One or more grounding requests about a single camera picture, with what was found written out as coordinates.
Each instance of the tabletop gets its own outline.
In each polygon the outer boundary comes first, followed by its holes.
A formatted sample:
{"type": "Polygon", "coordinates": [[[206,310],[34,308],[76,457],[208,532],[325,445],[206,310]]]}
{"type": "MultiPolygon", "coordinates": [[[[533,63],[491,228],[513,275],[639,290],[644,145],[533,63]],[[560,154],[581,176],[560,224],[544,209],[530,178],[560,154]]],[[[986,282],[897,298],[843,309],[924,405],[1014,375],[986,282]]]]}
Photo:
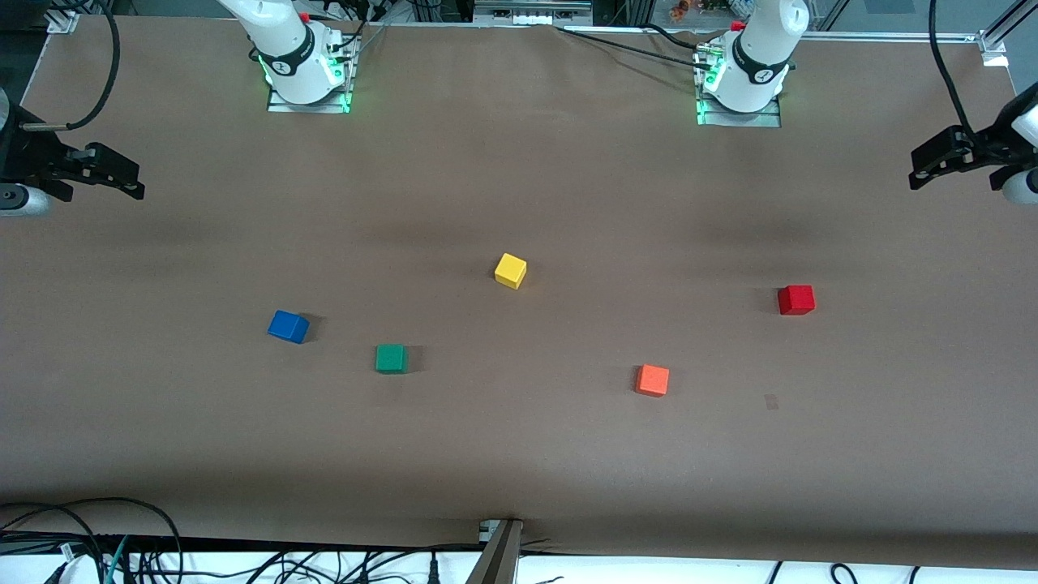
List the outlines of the tabletop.
{"type": "MultiPolygon", "coordinates": [[[[908,190],[955,120],[925,44],[804,40],[783,127],[753,129],[698,126],[682,65],[550,27],[391,27],[319,115],[265,111],[234,21],[118,22],[111,99],[63,139],[147,193],[0,225],[4,499],[129,495],[212,537],[510,516],[556,551],[1038,561],[1038,210],[984,172],[908,190]],[[778,315],[790,283],[815,312],[778,315]],[[665,397],[632,391],[646,363],[665,397]]],[[[944,52],[987,124],[1008,75],[944,52]]],[[[78,118],[109,54],[101,18],[51,37],[25,107],[78,118]]]]}

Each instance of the cube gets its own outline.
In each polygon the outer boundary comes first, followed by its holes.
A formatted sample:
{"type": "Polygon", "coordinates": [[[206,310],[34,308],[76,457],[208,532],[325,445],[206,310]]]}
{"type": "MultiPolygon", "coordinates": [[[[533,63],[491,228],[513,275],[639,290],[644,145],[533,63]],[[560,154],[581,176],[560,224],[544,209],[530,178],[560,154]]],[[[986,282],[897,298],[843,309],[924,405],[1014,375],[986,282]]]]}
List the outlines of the cube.
{"type": "Polygon", "coordinates": [[[663,397],[666,395],[666,383],[670,378],[671,370],[665,367],[643,365],[638,369],[634,391],[646,396],[663,397]]]}
{"type": "Polygon", "coordinates": [[[494,279],[513,289],[519,288],[525,276],[526,261],[512,253],[501,255],[501,260],[497,261],[497,268],[494,270],[494,279]]]}
{"type": "Polygon", "coordinates": [[[274,319],[270,322],[270,327],[267,328],[267,334],[300,344],[309,328],[310,323],[298,314],[277,311],[274,313],[274,319]]]}
{"type": "Polygon", "coordinates": [[[375,370],[387,376],[407,373],[407,347],[404,345],[376,347],[375,370]]]}
{"type": "Polygon", "coordinates": [[[778,290],[778,313],[802,316],[815,310],[815,290],[807,284],[787,285],[778,290]]]}

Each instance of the green cube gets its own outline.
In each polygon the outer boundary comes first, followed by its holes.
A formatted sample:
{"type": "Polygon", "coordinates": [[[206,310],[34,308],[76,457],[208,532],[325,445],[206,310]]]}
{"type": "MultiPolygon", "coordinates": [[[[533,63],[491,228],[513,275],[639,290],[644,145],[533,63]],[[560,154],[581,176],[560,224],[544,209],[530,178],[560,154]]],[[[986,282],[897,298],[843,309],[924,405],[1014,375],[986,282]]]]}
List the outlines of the green cube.
{"type": "Polygon", "coordinates": [[[379,345],[375,349],[375,370],[379,373],[407,373],[407,347],[379,345]]]}

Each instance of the red cube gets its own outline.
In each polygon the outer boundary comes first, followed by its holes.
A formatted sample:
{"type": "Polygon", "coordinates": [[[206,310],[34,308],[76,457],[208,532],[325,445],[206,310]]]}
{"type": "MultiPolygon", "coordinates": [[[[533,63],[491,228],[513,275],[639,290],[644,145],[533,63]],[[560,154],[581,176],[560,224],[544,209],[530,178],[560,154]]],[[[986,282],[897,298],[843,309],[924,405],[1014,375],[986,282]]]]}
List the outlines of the red cube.
{"type": "Polygon", "coordinates": [[[807,284],[787,285],[778,290],[778,312],[801,316],[815,310],[815,290],[807,284]]]}
{"type": "Polygon", "coordinates": [[[663,397],[666,395],[666,382],[671,370],[655,365],[643,365],[638,369],[638,380],[634,391],[646,396],[663,397]]]}

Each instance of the blue cube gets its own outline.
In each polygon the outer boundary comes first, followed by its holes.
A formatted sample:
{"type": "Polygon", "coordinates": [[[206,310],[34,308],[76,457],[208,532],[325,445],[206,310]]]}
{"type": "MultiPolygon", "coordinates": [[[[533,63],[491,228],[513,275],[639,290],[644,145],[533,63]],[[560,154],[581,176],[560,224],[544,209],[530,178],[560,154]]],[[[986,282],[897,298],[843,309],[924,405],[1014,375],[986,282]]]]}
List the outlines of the blue cube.
{"type": "Polygon", "coordinates": [[[309,328],[309,322],[298,314],[277,311],[274,313],[274,321],[270,322],[267,333],[278,339],[300,344],[303,342],[303,337],[306,337],[306,330],[309,328]]]}

